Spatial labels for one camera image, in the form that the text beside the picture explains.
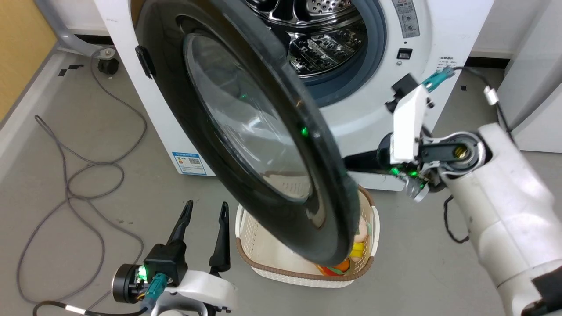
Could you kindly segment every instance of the power cord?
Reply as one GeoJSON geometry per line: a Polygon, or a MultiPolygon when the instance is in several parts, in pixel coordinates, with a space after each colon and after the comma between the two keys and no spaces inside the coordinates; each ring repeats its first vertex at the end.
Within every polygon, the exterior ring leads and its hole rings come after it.
{"type": "Polygon", "coordinates": [[[39,308],[41,308],[41,306],[46,306],[46,305],[56,306],[56,307],[59,307],[59,308],[66,309],[69,312],[73,312],[73,313],[80,314],[80,315],[87,315],[87,316],[139,316],[139,315],[144,314],[144,312],[146,312],[148,310],[146,307],[143,307],[138,312],[134,312],[134,313],[106,314],[106,313],[96,313],[96,312],[93,312],[91,310],[78,308],[78,307],[68,305],[68,304],[65,304],[65,303],[61,303],[61,302],[57,302],[57,301],[42,301],[41,303],[39,303],[35,307],[33,307],[33,316],[37,316],[37,311],[39,310],[39,308]]]}
{"type": "MultiPolygon", "coordinates": [[[[65,185],[65,198],[64,200],[62,200],[60,203],[58,203],[51,211],[49,211],[49,213],[47,213],[47,215],[39,222],[39,224],[35,227],[35,229],[33,230],[33,233],[31,233],[27,243],[24,246],[24,249],[20,255],[19,261],[17,262],[17,269],[16,269],[16,285],[17,285],[17,290],[20,294],[20,297],[28,302],[28,303],[32,303],[32,304],[37,304],[35,306],[35,308],[33,309],[33,315],[37,314],[37,309],[43,305],[53,305],[53,306],[58,306],[58,307],[62,307],[62,308],[67,308],[70,305],[64,304],[64,303],[60,303],[57,301],[64,301],[67,300],[71,297],[73,297],[74,295],[82,292],[84,289],[86,289],[90,284],[92,284],[92,282],[94,282],[94,280],[98,277],[99,272],[102,268],[103,262],[105,260],[105,241],[103,240],[102,235],[100,234],[100,232],[95,229],[94,226],[92,226],[92,224],[90,222],[88,222],[87,220],[85,220],[82,216],[80,216],[80,214],[78,214],[78,212],[74,209],[71,200],[80,200],[80,201],[84,201],[86,202],[91,208],[92,210],[99,216],[101,217],[109,226],[117,229],[120,232],[123,232],[124,234],[129,235],[130,237],[133,237],[135,240],[138,241],[139,245],[140,245],[140,250],[139,253],[137,255],[137,258],[135,259],[135,263],[138,262],[138,260],[141,258],[140,256],[142,255],[143,251],[144,251],[144,242],[142,241],[142,239],[134,234],[131,231],[128,231],[125,228],[122,228],[120,226],[118,226],[117,224],[113,223],[112,221],[110,221],[109,219],[107,219],[107,217],[105,217],[105,215],[103,215],[92,203],[93,200],[103,197],[103,196],[107,196],[113,192],[115,192],[123,183],[124,179],[125,179],[125,170],[123,169],[123,167],[121,167],[118,163],[125,159],[133,150],[135,150],[135,148],[140,144],[140,142],[142,141],[142,139],[144,138],[144,135],[146,134],[147,131],[147,121],[144,118],[144,116],[135,108],[133,108],[132,106],[130,106],[128,103],[126,103],[125,101],[119,99],[118,97],[114,96],[111,92],[109,92],[98,80],[98,78],[96,77],[96,74],[94,72],[94,66],[93,66],[93,62],[94,62],[94,56],[96,56],[99,52],[101,52],[102,50],[106,49],[107,47],[103,47],[98,49],[97,51],[95,51],[90,57],[90,73],[92,74],[92,77],[94,78],[94,80],[96,81],[96,83],[98,84],[98,86],[105,92],[107,93],[110,97],[112,97],[113,99],[119,101],[119,103],[121,103],[122,105],[124,105],[125,107],[127,107],[128,109],[130,109],[133,113],[135,113],[136,116],[138,116],[141,121],[143,122],[143,130],[141,135],[139,136],[139,138],[137,139],[137,141],[131,146],[131,148],[129,150],[127,150],[124,154],[122,154],[121,156],[119,156],[116,159],[110,160],[110,161],[95,161],[95,160],[91,160],[91,159],[87,159],[83,156],[81,156],[80,154],[76,153],[75,151],[73,151],[72,149],[68,148],[66,145],[64,145],[55,135],[55,133],[53,132],[53,130],[47,125],[47,123],[45,123],[45,121],[39,117],[38,115],[35,115],[35,121],[37,121],[37,123],[39,124],[39,126],[47,133],[47,135],[49,135],[49,137],[51,137],[51,139],[53,139],[53,141],[55,142],[55,145],[58,148],[58,152],[61,156],[61,160],[62,160],[62,173],[64,175],[64,185],[65,185]],[[76,157],[78,157],[79,159],[87,162],[88,164],[79,169],[78,171],[76,171],[75,173],[71,174],[70,176],[68,175],[68,171],[67,171],[67,165],[66,165],[66,157],[65,157],[65,153],[63,151],[63,148],[70,152],[71,154],[75,155],[76,157]],[[108,190],[107,192],[104,193],[100,193],[98,195],[94,195],[94,196],[82,196],[82,195],[77,195],[76,193],[74,193],[72,191],[72,189],[70,188],[70,184],[72,182],[73,179],[75,179],[79,174],[81,174],[82,172],[93,168],[93,167],[97,167],[97,166],[112,166],[114,168],[117,168],[120,172],[121,172],[121,178],[119,179],[119,182],[117,183],[116,186],[114,186],[112,189],[108,190]],[[56,299],[56,300],[50,300],[50,301],[34,301],[30,298],[28,298],[22,289],[21,286],[21,267],[23,265],[24,259],[25,259],[25,254],[28,251],[29,246],[31,245],[31,242],[33,241],[33,238],[35,237],[35,235],[37,234],[37,231],[39,231],[39,229],[43,226],[43,224],[54,214],[56,213],[56,211],[58,211],[60,209],[60,207],[62,205],[67,205],[70,210],[72,211],[72,213],[82,222],[82,224],[84,224],[84,226],[86,226],[88,229],[90,229],[90,231],[92,231],[99,239],[100,243],[101,243],[101,247],[102,247],[102,251],[101,251],[101,258],[99,260],[99,264],[98,267],[96,269],[96,271],[94,272],[94,274],[90,277],[90,279],[88,279],[88,281],[86,281],[85,284],[83,284],[82,286],[80,286],[77,290],[64,295],[63,297],[56,299]]],[[[82,310],[82,309],[77,309],[80,311],[84,311],[84,315],[91,315],[91,316],[108,316],[108,315],[113,315],[113,314],[103,314],[103,313],[95,313],[90,311],[89,309],[93,308],[94,306],[96,306],[97,304],[99,304],[103,299],[105,299],[109,294],[111,293],[111,291],[107,291],[102,297],[100,297],[96,302],[94,302],[90,307],[88,307],[88,310],[82,310]]],[[[140,315],[142,313],[144,313],[145,310],[141,310],[139,312],[133,313],[133,314],[123,314],[123,315],[128,315],[128,316],[134,316],[134,315],[140,315]]]]}
{"type": "Polygon", "coordinates": [[[492,88],[492,85],[490,84],[488,79],[486,79],[486,76],[484,76],[480,71],[478,71],[478,70],[476,70],[472,67],[465,67],[465,66],[463,66],[463,67],[453,67],[453,70],[466,70],[467,72],[475,75],[486,85],[487,89],[484,90],[484,93],[493,93],[493,95],[495,96],[495,103],[492,103],[490,105],[496,106],[497,112],[499,114],[498,115],[498,123],[503,124],[505,126],[505,132],[509,136],[509,139],[512,141],[512,143],[515,144],[515,140],[513,139],[513,136],[511,135],[512,129],[509,128],[509,124],[507,123],[507,119],[505,118],[504,111],[501,109],[500,101],[497,99],[496,91],[492,88]]]}
{"type": "Polygon", "coordinates": [[[451,237],[451,239],[456,242],[456,243],[465,243],[467,241],[469,241],[469,237],[468,235],[466,235],[466,237],[464,237],[463,239],[457,239],[455,237],[455,235],[453,235],[453,232],[450,230],[449,228],[449,219],[448,219],[448,212],[449,212],[449,202],[451,202],[453,199],[453,195],[449,196],[446,200],[445,203],[443,203],[443,209],[445,210],[445,212],[443,213],[443,220],[445,221],[445,229],[447,230],[447,234],[449,234],[449,237],[451,237]]]}

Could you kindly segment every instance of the stainless steel drum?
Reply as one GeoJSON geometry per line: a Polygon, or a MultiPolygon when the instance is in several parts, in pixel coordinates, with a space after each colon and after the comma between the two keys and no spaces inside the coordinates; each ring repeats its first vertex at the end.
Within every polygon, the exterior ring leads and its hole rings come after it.
{"type": "Polygon", "coordinates": [[[245,0],[281,40],[301,78],[343,66],[367,41],[351,0],[245,0]]]}

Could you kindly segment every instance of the white plastic basket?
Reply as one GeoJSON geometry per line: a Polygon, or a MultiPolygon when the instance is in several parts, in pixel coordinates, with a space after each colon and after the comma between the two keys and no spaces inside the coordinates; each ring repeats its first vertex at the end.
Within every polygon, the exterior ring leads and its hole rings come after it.
{"type": "Polygon", "coordinates": [[[370,223],[372,233],[357,263],[352,264],[352,272],[343,276],[324,276],[316,266],[300,257],[279,242],[263,228],[242,205],[236,213],[236,245],[242,259],[264,278],[294,285],[340,288],[353,283],[369,270],[377,251],[380,222],[377,208],[368,192],[360,188],[359,199],[361,215],[370,223]]]}

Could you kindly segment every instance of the washing machine door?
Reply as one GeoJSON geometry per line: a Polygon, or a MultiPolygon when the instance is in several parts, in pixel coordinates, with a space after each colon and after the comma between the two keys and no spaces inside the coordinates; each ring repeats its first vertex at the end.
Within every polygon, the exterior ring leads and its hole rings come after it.
{"type": "Polygon", "coordinates": [[[147,75],[232,195],[294,252],[342,262],[357,185],[275,35],[240,0],[161,0],[137,36],[147,75]]]}

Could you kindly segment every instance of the gray floor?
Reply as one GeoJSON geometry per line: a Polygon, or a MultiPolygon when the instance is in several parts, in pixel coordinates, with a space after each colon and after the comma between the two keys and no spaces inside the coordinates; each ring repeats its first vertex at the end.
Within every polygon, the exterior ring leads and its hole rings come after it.
{"type": "MultiPolygon", "coordinates": [[[[495,84],[501,81],[501,71],[487,73],[495,84]]],[[[112,79],[103,78],[102,83],[144,111],[123,69],[112,79]]],[[[473,129],[492,121],[493,109],[486,106],[482,89],[472,77],[462,75],[435,134],[473,129]],[[467,91],[460,89],[461,84],[467,91]]],[[[69,147],[99,160],[120,155],[141,130],[138,118],[102,93],[85,68],[67,72],[44,119],[69,147]]],[[[536,153],[528,157],[553,192],[559,193],[561,157],[536,153]]],[[[82,165],[69,156],[70,170],[82,165]]],[[[191,269],[207,270],[220,204],[227,201],[235,210],[235,199],[216,178],[176,173],[152,126],[122,166],[126,171],[123,186],[113,195],[96,200],[95,205],[115,223],[142,236],[147,251],[154,243],[166,240],[183,204],[194,199],[193,218],[185,239],[187,262],[191,269]]],[[[116,170],[100,168],[78,178],[74,188],[90,195],[110,188],[117,178],[116,170]]],[[[17,258],[35,225],[62,199],[63,193],[57,150],[47,135],[36,129],[0,184],[0,305],[4,315],[31,313],[32,305],[23,302],[16,291],[17,258]]],[[[232,269],[224,277],[239,288],[240,307],[233,315],[503,314],[498,295],[479,267],[472,247],[453,243],[445,232],[442,203],[447,192],[429,196],[421,204],[401,193],[373,191],[372,195],[380,212],[382,231],[369,273],[341,290],[287,285],[255,274],[232,247],[232,269]]],[[[107,243],[100,276],[90,288],[68,301],[86,307],[109,289],[112,275],[121,263],[132,262],[138,245],[98,219],[84,203],[75,205],[92,220],[107,243]]],[[[451,226],[459,236],[466,231],[456,207],[451,210],[451,226]]],[[[25,292],[33,299],[44,300],[76,289],[95,271],[100,251],[95,235],[63,208],[39,231],[30,248],[22,276],[25,292]]],[[[137,308],[115,303],[108,297],[96,310],[122,313],[137,308]]],[[[65,312],[50,308],[41,312],[62,314],[65,312]]]]}

